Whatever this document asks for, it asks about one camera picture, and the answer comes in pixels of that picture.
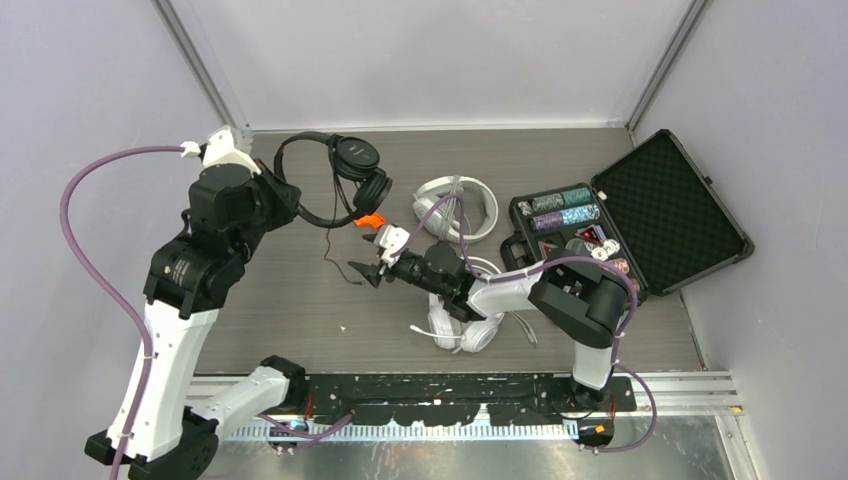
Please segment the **small white headphones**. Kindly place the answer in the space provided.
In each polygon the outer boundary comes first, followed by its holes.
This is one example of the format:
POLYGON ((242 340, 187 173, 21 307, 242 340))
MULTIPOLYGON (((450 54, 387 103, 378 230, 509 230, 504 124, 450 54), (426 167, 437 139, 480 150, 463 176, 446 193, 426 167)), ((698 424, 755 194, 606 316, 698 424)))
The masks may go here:
POLYGON ((410 329, 430 337, 435 344, 452 354, 464 351, 477 353, 484 349, 495 337, 504 314, 499 313, 487 317, 483 321, 460 322, 448 314, 444 302, 436 295, 428 295, 428 325, 425 331, 415 325, 410 329))

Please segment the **black on-ear headphones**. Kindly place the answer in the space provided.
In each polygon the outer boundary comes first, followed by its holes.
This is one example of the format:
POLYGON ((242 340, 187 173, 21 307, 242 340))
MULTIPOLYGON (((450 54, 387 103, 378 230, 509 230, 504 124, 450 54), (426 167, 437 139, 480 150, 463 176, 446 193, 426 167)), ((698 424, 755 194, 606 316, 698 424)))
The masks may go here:
POLYGON ((352 136, 304 131, 289 137, 280 144, 273 157, 273 170, 280 179, 285 180, 284 149, 297 141, 313 141, 327 148, 334 188, 347 211, 347 215, 340 219, 325 219, 318 217, 300 204, 297 213, 307 223, 323 229, 341 228, 363 216, 375 213, 388 196, 393 180, 379 167, 378 150, 366 140, 352 136), (352 204, 349 204, 344 196, 341 179, 353 182, 357 186, 352 204))

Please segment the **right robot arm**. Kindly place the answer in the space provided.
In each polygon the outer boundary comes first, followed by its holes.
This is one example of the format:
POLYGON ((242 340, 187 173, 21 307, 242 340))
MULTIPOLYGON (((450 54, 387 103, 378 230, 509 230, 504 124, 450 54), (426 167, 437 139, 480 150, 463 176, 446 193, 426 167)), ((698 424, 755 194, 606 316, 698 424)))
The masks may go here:
POLYGON ((612 264, 562 254, 486 275, 439 242, 423 255, 383 252, 375 264, 349 265, 373 287, 400 280, 425 291, 426 334, 446 349, 478 350, 491 341, 505 314, 541 313, 575 343, 572 401, 591 411, 610 398, 618 341, 639 304, 632 281, 612 264))

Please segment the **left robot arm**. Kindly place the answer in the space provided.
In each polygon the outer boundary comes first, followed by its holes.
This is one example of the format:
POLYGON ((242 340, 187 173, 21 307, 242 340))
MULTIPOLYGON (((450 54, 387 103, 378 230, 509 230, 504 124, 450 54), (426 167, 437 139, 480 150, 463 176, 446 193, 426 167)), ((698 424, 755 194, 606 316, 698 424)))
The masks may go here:
POLYGON ((203 169, 189 187, 184 226, 157 250, 143 293, 145 338, 113 424, 85 451, 131 479, 196 479, 221 441, 270 409, 298 412, 308 383, 302 366, 265 358, 246 378, 200 405, 186 402, 202 346, 230 289, 263 236, 291 223, 300 190, 262 165, 203 169))

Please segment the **large white grey headphones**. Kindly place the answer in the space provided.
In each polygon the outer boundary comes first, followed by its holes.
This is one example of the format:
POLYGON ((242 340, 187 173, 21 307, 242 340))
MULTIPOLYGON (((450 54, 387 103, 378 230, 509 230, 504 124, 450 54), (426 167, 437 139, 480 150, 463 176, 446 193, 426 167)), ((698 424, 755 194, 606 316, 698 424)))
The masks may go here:
POLYGON ((499 206, 493 191, 480 180, 463 175, 448 175, 422 184, 413 193, 412 209, 423 228, 441 240, 459 242, 463 231, 467 243, 485 239, 495 229, 499 206), (480 223, 469 221, 470 201, 482 201, 480 223))

